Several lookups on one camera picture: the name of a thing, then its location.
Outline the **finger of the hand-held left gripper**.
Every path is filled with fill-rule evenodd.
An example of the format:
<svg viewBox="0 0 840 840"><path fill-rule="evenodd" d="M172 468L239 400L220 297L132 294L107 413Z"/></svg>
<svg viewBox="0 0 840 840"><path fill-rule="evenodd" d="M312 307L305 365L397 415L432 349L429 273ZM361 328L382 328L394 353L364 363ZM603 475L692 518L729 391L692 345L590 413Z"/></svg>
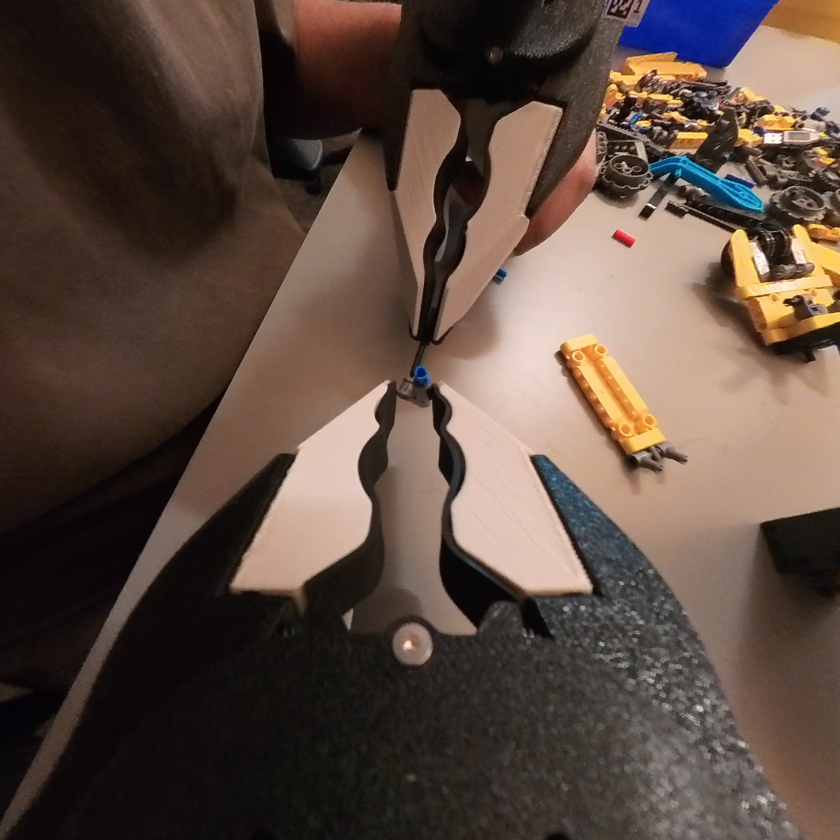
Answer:
<svg viewBox="0 0 840 840"><path fill-rule="evenodd" d="M434 262L444 239L443 195L437 186L459 141L459 112L438 89L412 92L395 189L391 191L397 254L410 332L424 335Z"/></svg>
<svg viewBox="0 0 840 840"><path fill-rule="evenodd" d="M465 228L465 248L446 280L434 341L472 308L525 235L526 209L553 137L561 107L531 101L499 119L487 150L485 195Z"/></svg>

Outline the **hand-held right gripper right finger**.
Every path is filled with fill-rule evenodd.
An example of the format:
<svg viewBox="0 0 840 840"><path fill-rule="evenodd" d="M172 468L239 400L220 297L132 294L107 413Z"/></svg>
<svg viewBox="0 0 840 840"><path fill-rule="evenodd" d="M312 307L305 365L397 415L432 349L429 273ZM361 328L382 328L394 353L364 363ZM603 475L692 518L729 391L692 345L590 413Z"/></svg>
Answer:
<svg viewBox="0 0 840 840"><path fill-rule="evenodd" d="M535 454L446 384L429 390L447 482L440 577L479 629L510 602L529 631L548 626L538 601L592 595L594 583L551 498Z"/></svg>

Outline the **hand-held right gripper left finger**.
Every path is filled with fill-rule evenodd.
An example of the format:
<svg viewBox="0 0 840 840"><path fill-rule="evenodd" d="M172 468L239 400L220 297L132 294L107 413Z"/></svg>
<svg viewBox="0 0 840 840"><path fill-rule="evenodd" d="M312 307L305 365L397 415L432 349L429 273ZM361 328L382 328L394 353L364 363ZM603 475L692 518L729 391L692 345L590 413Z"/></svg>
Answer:
<svg viewBox="0 0 840 840"><path fill-rule="evenodd" d="M290 598L299 611L351 611L373 592L384 568L375 485L395 413L384 381L299 445L232 592Z"/></svg>

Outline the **yellow toy panel with grey pins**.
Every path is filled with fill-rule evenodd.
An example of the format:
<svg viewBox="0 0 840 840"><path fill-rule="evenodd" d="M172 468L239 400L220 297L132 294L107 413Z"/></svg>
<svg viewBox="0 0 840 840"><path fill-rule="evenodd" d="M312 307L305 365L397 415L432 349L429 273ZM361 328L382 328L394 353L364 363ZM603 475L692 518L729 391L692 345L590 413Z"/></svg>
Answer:
<svg viewBox="0 0 840 840"><path fill-rule="evenodd" d="M606 346L593 334L563 342L558 351L595 415L636 468L661 472L664 461L685 464L657 418Z"/></svg>

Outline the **black toy axle rod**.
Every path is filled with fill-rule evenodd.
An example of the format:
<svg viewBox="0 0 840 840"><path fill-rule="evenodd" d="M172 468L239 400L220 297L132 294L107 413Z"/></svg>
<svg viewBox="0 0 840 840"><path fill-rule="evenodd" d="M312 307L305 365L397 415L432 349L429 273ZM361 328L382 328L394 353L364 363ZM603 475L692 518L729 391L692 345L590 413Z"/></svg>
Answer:
<svg viewBox="0 0 840 840"><path fill-rule="evenodd" d="M428 281L424 286L423 306L416 331L418 347L408 374L410 381L415 379L417 368L423 365L429 346L435 342L445 284L446 279L438 277Z"/></svg>

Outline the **person's left hand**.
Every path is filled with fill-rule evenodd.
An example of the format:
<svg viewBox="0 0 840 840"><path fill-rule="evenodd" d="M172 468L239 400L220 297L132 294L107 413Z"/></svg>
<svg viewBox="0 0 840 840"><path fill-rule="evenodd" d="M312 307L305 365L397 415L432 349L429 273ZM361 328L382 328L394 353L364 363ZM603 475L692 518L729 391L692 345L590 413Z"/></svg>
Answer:
<svg viewBox="0 0 840 840"><path fill-rule="evenodd" d="M551 237L583 203L591 192L598 172L596 131L592 131L580 157L539 210L511 256L521 256Z"/></svg>

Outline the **fabric office chair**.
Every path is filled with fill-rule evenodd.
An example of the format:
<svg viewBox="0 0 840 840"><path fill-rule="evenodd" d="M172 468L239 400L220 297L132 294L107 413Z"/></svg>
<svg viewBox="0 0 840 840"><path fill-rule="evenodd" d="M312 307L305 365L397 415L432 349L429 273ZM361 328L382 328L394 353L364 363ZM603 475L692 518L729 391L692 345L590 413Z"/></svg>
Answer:
<svg viewBox="0 0 840 840"><path fill-rule="evenodd" d="M324 191L324 172L339 169L349 158L360 131L324 140L290 138L277 131L267 131L269 163L277 179L303 184L311 196Z"/></svg>

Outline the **blue plastic bin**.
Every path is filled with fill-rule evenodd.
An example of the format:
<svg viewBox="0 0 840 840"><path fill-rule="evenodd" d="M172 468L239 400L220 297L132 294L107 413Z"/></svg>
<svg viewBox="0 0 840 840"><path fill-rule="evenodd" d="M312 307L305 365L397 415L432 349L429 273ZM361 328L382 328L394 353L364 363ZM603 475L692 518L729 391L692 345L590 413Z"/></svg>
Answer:
<svg viewBox="0 0 840 840"><path fill-rule="evenodd" d="M625 24L620 42L648 54L726 67L761 26L776 1L607 2Z"/></svg>

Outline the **blue brick separator tool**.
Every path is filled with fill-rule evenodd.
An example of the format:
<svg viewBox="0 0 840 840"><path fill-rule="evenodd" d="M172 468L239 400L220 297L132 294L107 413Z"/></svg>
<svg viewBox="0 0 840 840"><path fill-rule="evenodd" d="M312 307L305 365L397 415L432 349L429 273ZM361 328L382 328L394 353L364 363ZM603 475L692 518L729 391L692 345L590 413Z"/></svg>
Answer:
<svg viewBox="0 0 840 840"><path fill-rule="evenodd" d="M697 186L720 203L741 211L762 214L765 204L752 188L727 178L720 178L688 155L674 155L649 164L653 177L675 175L678 180Z"/></svg>

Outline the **pile of toy building parts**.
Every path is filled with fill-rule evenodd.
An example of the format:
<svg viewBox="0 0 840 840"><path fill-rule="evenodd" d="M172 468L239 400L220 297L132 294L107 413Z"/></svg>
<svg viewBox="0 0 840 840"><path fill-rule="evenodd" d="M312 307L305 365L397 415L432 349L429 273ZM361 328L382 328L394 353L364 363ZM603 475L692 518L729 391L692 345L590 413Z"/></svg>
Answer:
<svg viewBox="0 0 840 840"><path fill-rule="evenodd" d="M818 242L838 243L838 121L829 108L786 108L748 87L712 80L674 52L631 56L613 70L596 132L605 196L628 203L657 183L639 215L648 218L673 190L675 214L726 229L800 224ZM764 213L741 211L649 164L688 155L758 194Z"/></svg>

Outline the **yellow black toy assembly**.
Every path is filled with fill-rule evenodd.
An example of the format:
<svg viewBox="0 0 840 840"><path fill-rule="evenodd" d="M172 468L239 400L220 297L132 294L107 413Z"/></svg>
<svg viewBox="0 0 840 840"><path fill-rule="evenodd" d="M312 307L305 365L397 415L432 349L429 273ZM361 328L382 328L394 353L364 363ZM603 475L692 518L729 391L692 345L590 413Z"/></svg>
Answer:
<svg viewBox="0 0 840 840"><path fill-rule="evenodd" d="M721 253L732 296L754 331L776 355L839 347L839 254L807 229L756 227L735 231Z"/></svg>

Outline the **person's clothed body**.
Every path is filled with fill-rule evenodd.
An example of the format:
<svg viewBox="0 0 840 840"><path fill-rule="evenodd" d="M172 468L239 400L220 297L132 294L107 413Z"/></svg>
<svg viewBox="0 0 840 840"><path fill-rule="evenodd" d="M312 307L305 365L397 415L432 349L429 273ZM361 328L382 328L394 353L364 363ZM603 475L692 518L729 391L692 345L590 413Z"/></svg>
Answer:
<svg viewBox="0 0 840 840"><path fill-rule="evenodd" d="M301 246L266 141L296 20L1 3L2 774L31 760Z"/></svg>

